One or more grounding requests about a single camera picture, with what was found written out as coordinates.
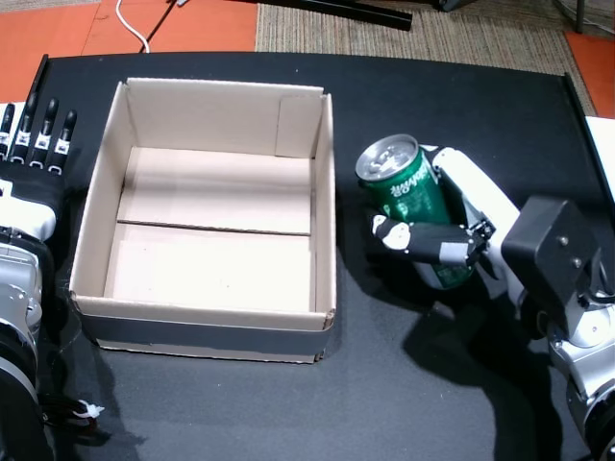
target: black cable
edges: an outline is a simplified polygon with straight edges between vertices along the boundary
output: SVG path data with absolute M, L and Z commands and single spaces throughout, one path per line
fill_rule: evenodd
M 164 22 L 164 19 L 166 19 L 166 16 L 168 16 L 171 13 L 171 10 L 173 10 L 173 7 L 175 6 L 175 2 L 176 0 L 166 0 L 166 3 L 169 4 L 168 7 L 166 7 L 166 11 L 164 12 L 164 14 L 162 15 L 162 17 L 160 18 L 160 20 L 158 21 L 158 24 L 156 24 L 156 26 L 154 27 L 154 29 L 152 29 L 152 32 L 150 32 L 150 35 L 147 36 L 146 40 L 149 43 L 150 40 L 152 38 L 154 38 L 154 35 L 156 34 L 156 32 L 158 31 L 158 29 L 160 28 L 160 26 L 162 25 L 162 23 Z M 138 50 L 139 53 L 143 53 L 143 51 L 145 51 L 145 45 L 141 45 L 141 49 Z
M 86 413 L 80 401 L 59 394 L 38 394 L 38 405 L 46 425 L 58 427 L 80 435 L 93 433 L 98 424 L 95 418 L 81 418 L 75 413 Z

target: green can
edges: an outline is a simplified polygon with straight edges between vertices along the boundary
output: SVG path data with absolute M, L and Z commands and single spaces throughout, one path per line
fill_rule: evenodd
M 361 185 L 389 218 L 405 223 L 451 224 L 451 216 L 430 163 L 417 140 L 395 134 L 369 146 L 355 169 Z M 414 263 L 421 279 L 431 288 L 459 286 L 473 269 Z

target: black metal bar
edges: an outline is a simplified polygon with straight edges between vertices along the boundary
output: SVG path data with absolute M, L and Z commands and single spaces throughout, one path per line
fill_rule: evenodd
M 585 19 L 585 0 L 577 0 L 577 27 L 579 34 L 583 33 L 583 20 Z
M 240 0 L 248 3 L 267 3 L 279 7 L 297 8 L 311 12 L 321 12 L 335 16 L 356 19 L 357 21 L 380 24 L 381 26 L 409 31 L 412 14 L 396 12 L 382 7 L 364 5 L 349 0 Z
M 476 0 L 439 0 L 438 4 L 443 12 L 451 12 L 473 2 L 476 2 Z

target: white cable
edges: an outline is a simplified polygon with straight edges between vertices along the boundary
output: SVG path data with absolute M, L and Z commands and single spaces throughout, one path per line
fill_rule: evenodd
M 73 415 L 78 418 L 93 418 L 96 419 L 100 416 L 101 412 L 105 409 L 104 406 L 92 405 L 85 400 L 79 400 L 79 403 L 86 408 L 86 413 L 77 413 L 73 411 Z
M 563 7 L 566 11 L 568 11 L 572 16 L 576 16 L 577 15 L 577 11 L 575 11 L 573 8 L 569 7 L 568 5 L 566 5 L 564 2 L 562 2 L 561 0 L 553 0 L 557 5 Z M 613 29 L 609 29 L 608 27 L 603 26 L 602 24 L 598 24 L 596 22 L 592 22 L 588 19 L 583 19 L 583 24 L 587 24 L 588 26 L 594 26 L 597 27 L 609 34 L 611 34 L 612 36 L 615 36 L 615 30 Z
M 122 13 L 119 11 L 119 7 L 121 4 L 122 4 L 122 0 L 117 0 L 117 5 L 115 5 L 115 14 L 117 14 L 117 18 L 120 20 L 122 24 L 124 24 L 124 27 L 128 29 L 131 32 L 131 34 L 136 36 L 141 41 L 141 43 L 143 43 L 143 46 L 145 47 L 145 53 L 149 53 L 150 45 L 147 42 L 147 39 L 144 36 L 142 36 L 138 32 L 137 29 L 131 26 L 126 19 L 124 19 L 124 16 L 122 16 Z

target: orange floor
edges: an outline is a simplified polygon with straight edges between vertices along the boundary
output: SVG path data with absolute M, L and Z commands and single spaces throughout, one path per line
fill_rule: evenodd
M 596 113 L 615 118 L 615 41 L 573 32 L 566 38 Z
M 115 16 L 116 0 L 100 4 L 0 14 L 0 102 L 23 101 L 40 58 L 136 53 L 140 42 Z M 124 0 L 122 14 L 147 36 L 166 10 L 165 0 Z M 174 8 L 152 39 L 153 52 L 254 51 L 257 6 L 227 0 L 191 0 Z

